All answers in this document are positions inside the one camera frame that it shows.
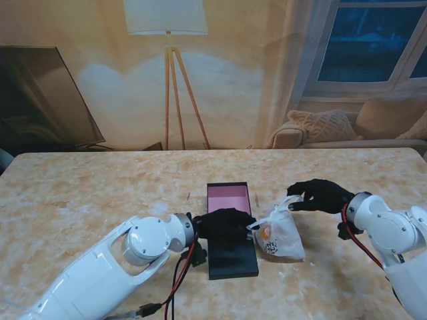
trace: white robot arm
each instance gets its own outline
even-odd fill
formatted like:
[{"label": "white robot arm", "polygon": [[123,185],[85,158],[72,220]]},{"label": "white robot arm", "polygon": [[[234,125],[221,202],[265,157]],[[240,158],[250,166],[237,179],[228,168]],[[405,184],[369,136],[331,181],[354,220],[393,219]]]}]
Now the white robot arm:
[{"label": "white robot arm", "polygon": [[[128,263],[151,263],[139,275],[126,273],[110,252],[122,235]],[[179,252],[193,242],[193,225],[184,214],[167,221],[132,217],[70,264],[19,320],[103,319],[165,264],[168,250]]]},{"label": "white robot arm", "polygon": [[[406,312],[415,320],[427,319],[427,212],[390,209],[384,200],[358,193],[349,203],[346,216],[360,230],[367,230],[382,268]],[[397,255],[424,248],[416,257],[400,261]]]}]

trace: black connector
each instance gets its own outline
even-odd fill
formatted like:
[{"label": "black connector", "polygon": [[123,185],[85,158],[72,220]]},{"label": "black connector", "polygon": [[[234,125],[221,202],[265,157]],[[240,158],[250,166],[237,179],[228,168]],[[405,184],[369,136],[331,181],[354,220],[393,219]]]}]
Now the black connector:
[{"label": "black connector", "polygon": [[[187,259],[188,250],[181,253],[182,259]],[[193,267],[197,267],[198,265],[203,265],[206,262],[207,251],[203,249],[197,241],[195,242],[195,247],[193,251],[193,255],[191,256],[191,265]]]},{"label": "black connector", "polygon": [[153,315],[156,313],[163,305],[161,303],[148,303],[147,305],[142,305],[139,307],[139,311],[137,315],[141,318],[147,317],[149,315]]}]

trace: open box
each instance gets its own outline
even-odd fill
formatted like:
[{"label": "open box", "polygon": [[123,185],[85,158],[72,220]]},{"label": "open box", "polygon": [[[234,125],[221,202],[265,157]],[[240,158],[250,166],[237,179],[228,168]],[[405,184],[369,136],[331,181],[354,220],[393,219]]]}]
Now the open box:
[{"label": "open box", "polygon": [[[252,215],[248,184],[208,183],[207,213],[229,208]],[[210,239],[207,241],[207,252],[210,280],[258,276],[253,240]]]}]

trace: knit pillow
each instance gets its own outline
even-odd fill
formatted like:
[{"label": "knit pillow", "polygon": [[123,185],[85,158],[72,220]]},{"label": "knit pillow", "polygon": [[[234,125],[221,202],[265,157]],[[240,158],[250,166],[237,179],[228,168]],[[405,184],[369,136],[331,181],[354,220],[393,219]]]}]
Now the knit pillow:
[{"label": "knit pillow", "polygon": [[362,140],[354,133],[346,113],[331,110],[319,113],[291,110],[288,118],[307,131],[304,143]]},{"label": "knit pillow", "polygon": [[396,139],[427,139],[427,111],[423,113],[411,129]]}]

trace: tabletop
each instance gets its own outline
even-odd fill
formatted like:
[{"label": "tabletop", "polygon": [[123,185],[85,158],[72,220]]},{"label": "tabletop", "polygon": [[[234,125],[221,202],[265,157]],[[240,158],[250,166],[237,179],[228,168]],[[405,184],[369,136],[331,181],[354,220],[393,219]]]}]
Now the tabletop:
[{"label": "tabletop", "polygon": [[[15,319],[68,264],[129,217],[202,215],[207,183],[247,181],[252,214],[260,218],[288,186],[315,177],[380,195],[394,209],[427,199],[427,164],[412,149],[20,155],[0,177],[0,318]],[[337,237],[338,215],[293,217],[304,262],[273,263],[259,255],[258,277],[215,281],[208,280],[207,264],[191,268],[176,294],[177,319],[409,319],[383,272]],[[359,239],[368,244],[366,233]],[[163,301],[177,258],[173,254],[118,311]]]}]

